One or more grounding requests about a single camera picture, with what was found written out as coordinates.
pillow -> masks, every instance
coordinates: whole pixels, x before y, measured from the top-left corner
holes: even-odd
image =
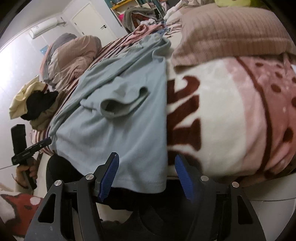
[[[197,14],[198,12],[204,12],[204,11],[208,11],[214,8],[218,8],[218,6],[215,3],[211,3],[211,4],[207,4],[204,5],[202,7],[182,7],[180,8],[178,11],[174,12],[171,16],[169,16],[168,20],[166,21],[167,25],[170,24],[174,24],[180,21],[181,17],[184,14],[187,14],[188,12],[190,12],[191,10],[195,9],[195,14]]]
[[[171,62],[193,66],[228,56],[296,54],[296,46],[276,15],[252,7],[198,7],[183,15],[182,40]]]

shelf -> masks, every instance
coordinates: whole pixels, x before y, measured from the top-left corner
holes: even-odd
[[[128,2],[131,2],[131,1],[135,1],[135,0],[122,0],[120,2],[118,2],[115,6],[111,7],[112,10],[115,10],[116,8],[128,3]]]

person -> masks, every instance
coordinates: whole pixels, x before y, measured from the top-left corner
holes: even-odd
[[[33,190],[31,190],[28,185],[26,184],[25,177],[23,175],[24,171],[29,170],[30,171],[30,177],[33,179],[37,179],[37,171],[39,167],[39,159],[35,160],[33,157],[31,157],[33,160],[33,165],[32,166],[26,166],[26,165],[19,165],[16,168],[16,176],[14,178],[16,184],[15,184],[15,191],[16,192],[21,192],[21,193],[27,193],[27,194],[32,194]]]

pink blanket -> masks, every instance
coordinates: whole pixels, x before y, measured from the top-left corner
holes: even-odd
[[[180,34],[171,36],[172,47]],[[122,48],[128,37],[115,45]],[[241,186],[295,169],[296,74],[288,57],[279,57],[227,57],[176,73],[168,56],[169,165],[181,153],[205,175],[242,177]],[[49,128],[34,131],[33,143]]]
[[[163,29],[163,27],[164,27],[163,24],[156,24],[156,25],[149,25],[149,26],[145,24],[141,24],[135,29],[132,35],[130,35],[127,38],[127,40],[122,44],[122,46],[127,46],[135,42],[138,42],[140,39],[149,35],[153,31],[161,30]]]

black pants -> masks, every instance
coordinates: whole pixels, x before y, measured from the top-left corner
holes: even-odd
[[[63,157],[53,155],[46,167],[47,191],[56,180],[64,183],[79,181],[83,175],[77,171],[72,164]],[[126,209],[133,211],[142,198],[151,194],[142,194],[124,188],[111,188],[109,195],[104,199],[103,204],[109,205],[112,209]]]

